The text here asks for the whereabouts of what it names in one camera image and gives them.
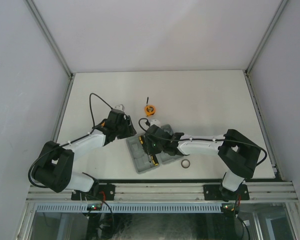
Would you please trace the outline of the grey plastic tool case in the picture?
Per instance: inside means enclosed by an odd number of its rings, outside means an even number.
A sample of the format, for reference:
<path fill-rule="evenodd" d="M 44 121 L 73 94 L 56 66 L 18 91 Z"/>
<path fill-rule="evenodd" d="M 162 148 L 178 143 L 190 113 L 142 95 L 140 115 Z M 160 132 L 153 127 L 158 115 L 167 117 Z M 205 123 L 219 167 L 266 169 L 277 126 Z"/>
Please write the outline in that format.
<path fill-rule="evenodd" d="M 126 144 L 132 163 L 138 174 L 143 174 L 160 165 L 166 165 L 175 162 L 182 158 L 182 156 L 170 156 L 159 149 L 154 143 L 151 143 L 144 134 L 137 134 L 126 139 Z"/>

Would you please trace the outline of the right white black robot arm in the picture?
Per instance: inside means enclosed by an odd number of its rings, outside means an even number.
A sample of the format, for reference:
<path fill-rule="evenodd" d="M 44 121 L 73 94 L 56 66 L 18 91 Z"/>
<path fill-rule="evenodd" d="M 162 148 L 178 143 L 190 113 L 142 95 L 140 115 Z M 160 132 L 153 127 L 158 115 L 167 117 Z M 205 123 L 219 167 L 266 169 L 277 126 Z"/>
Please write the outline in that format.
<path fill-rule="evenodd" d="M 219 186 L 224 201 L 235 200 L 245 180 L 263 163 L 267 151 L 235 129 L 218 136 L 191 136 L 183 132 L 169 134 L 153 124 L 144 131 L 145 139 L 159 152 L 170 156 L 214 155 L 228 167 Z"/>

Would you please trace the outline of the black yellow screwdriver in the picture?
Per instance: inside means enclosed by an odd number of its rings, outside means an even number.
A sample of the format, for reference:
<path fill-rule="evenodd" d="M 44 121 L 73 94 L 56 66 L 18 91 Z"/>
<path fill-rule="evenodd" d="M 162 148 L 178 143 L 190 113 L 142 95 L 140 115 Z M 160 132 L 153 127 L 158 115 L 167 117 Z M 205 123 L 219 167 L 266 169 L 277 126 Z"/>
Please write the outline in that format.
<path fill-rule="evenodd" d="M 155 155 L 150 155 L 150 159 L 151 159 L 151 162 L 154 166 L 158 166 L 159 165 L 159 161 L 157 159 L 157 157 Z"/>
<path fill-rule="evenodd" d="M 144 140 L 143 136 L 139 136 L 138 139 L 139 139 L 139 142 L 141 145 L 145 144 L 145 140 Z"/>

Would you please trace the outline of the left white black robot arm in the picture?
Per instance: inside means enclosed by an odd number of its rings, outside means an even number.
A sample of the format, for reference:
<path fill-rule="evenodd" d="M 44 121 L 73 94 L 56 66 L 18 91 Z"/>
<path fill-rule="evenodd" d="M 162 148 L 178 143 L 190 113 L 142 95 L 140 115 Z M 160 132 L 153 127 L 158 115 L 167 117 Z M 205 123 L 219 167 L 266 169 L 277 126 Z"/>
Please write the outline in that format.
<path fill-rule="evenodd" d="M 116 139 L 136 134 L 131 117 L 122 110 L 111 109 L 108 117 L 94 125 L 86 135 L 64 144 L 46 142 L 28 170 L 28 180 L 37 188 L 56 193 L 64 190 L 81 191 L 88 200 L 94 200 L 100 193 L 97 180 L 86 173 L 74 172 L 74 162 Z"/>

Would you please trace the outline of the black tape roll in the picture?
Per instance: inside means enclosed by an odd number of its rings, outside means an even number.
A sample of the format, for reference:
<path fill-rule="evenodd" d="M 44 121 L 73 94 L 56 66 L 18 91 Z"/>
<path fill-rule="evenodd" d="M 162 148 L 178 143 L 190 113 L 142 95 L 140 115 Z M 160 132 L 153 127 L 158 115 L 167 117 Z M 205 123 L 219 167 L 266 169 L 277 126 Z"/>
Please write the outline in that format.
<path fill-rule="evenodd" d="M 188 169 L 190 167 L 191 163 L 188 159 L 183 159 L 181 161 L 181 166 L 184 168 L 184 169 Z"/>

